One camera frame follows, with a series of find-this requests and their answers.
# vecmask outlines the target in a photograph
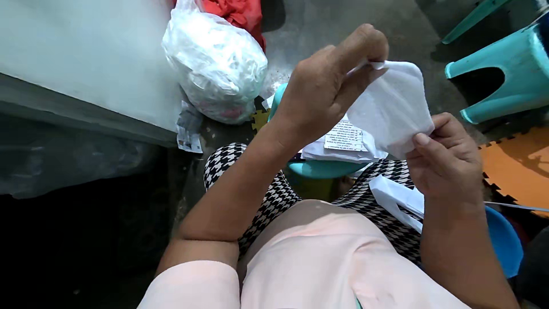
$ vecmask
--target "orange foam mat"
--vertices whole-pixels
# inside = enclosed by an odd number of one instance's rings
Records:
[[[480,147],[485,180],[519,205],[549,209],[549,127]],[[549,213],[534,213],[549,218]]]

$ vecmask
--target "hand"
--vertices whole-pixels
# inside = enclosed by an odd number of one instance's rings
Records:
[[[450,113],[433,116],[431,137],[414,136],[416,149],[406,155],[410,176],[429,202],[467,205],[465,210],[484,211],[482,159],[474,140]]]
[[[337,47],[327,46],[298,63],[269,122],[278,142],[296,153],[330,131],[386,70],[365,65],[347,73],[365,60],[385,61],[388,52],[383,33],[364,24]]]

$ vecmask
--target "houndstooth pants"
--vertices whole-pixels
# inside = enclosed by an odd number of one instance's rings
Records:
[[[232,143],[216,150],[206,162],[204,186],[211,188],[215,181],[227,170],[246,149],[245,144]],[[376,203],[368,183],[375,177],[383,175],[390,180],[413,188],[406,161],[381,159],[366,169],[356,180],[352,188],[332,204],[350,208],[370,219],[389,239],[396,251],[413,263],[420,265],[420,234],[398,221],[393,215]],[[240,256],[249,248],[263,229],[286,209],[301,201],[284,177],[282,171],[273,179],[261,207],[257,211],[250,227],[238,240]]]

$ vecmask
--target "sleeve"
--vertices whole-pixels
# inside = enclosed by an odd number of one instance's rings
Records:
[[[215,261],[170,267],[151,282],[137,308],[239,309],[237,272]]]

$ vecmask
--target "paper label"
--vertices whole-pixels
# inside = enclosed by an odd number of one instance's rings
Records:
[[[352,125],[349,121],[342,120],[326,134],[324,148],[368,151],[362,143],[362,130]]]

